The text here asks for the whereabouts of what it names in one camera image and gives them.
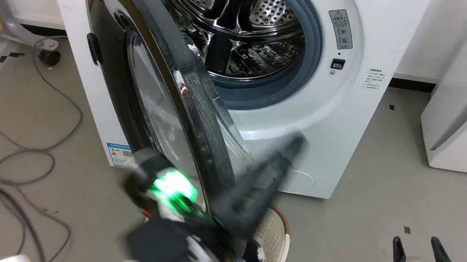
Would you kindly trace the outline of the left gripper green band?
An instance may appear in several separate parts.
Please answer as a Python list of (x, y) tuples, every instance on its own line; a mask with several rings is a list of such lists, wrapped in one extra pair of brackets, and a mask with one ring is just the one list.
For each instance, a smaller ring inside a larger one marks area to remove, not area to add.
[[(303, 133), (291, 133), (264, 153), (261, 161), (245, 169), (234, 187), (214, 202), (216, 224), (235, 237), (253, 236), (296, 162), (305, 154), (306, 145)], [(143, 215), (143, 224), (155, 217), (186, 223), (209, 215), (207, 204), (198, 200), (200, 191), (192, 179), (156, 151), (132, 151), (124, 192)]]

